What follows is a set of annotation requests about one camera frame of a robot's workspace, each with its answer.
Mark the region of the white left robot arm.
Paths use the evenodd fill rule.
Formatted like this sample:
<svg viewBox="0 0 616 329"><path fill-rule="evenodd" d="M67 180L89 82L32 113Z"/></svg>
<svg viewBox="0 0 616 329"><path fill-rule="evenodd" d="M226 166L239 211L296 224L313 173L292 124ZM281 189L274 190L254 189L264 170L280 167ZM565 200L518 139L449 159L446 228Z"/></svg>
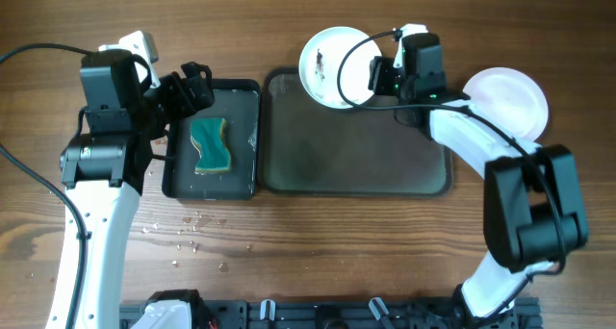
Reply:
<svg viewBox="0 0 616 329"><path fill-rule="evenodd" d="M151 142L166 127L213 105L212 72L189 62L157 87L146 58L124 49L81 60L86 105L61 155L67 197L64 242L49 328L116 328L125 251L155 156Z"/></svg>

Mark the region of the green yellow sponge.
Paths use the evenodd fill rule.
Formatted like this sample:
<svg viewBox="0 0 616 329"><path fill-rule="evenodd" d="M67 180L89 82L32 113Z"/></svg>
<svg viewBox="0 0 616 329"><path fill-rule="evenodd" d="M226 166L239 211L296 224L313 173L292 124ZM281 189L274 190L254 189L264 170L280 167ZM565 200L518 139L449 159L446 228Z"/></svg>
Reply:
<svg viewBox="0 0 616 329"><path fill-rule="evenodd" d="M191 142L199 154L194 167L196 174L222 173L231 169L231 153L225 139L226 124L223 117L201 118L191 122Z"/></svg>

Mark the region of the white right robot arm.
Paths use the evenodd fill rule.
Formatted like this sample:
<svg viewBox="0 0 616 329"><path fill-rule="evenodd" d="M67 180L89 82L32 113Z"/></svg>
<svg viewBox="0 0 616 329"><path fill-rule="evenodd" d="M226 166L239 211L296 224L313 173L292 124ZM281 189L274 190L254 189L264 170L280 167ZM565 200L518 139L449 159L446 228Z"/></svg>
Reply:
<svg viewBox="0 0 616 329"><path fill-rule="evenodd" d="M457 154L483 179L483 236L488 248L456 290L468 326L494 322L526 284L555 276L588 241L589 228L572 152L517 139L470 96L447 87L437 35L394 29L393 58L371 62L369 88L398 99L396 121Z"/></svg>

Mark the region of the white plate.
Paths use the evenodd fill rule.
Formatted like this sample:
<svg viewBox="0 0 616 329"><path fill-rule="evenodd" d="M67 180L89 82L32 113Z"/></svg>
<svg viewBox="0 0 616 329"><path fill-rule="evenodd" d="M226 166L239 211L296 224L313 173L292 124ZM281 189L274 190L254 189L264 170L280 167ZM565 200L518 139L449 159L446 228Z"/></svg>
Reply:
<svg viewBox="0 0 616 329"><path fill-rule="evenodd" d="M350 109L340 96L338 71L347 52L368 35L351 27L331 27L313 36L304 46L298 64L300 82L318 103L332 109ZM345 97L355 104L363 104L373 97L368 89L370 62L381 51L371 40L348 57L341 74Z"/></svg>
<svg viewBox="0 0 616 329"><path fill-rule="evenodd" d="M478 72L463 88L475 105L515 136L537 140L549 121L544 92L525 73L492 67Z"/></svg>

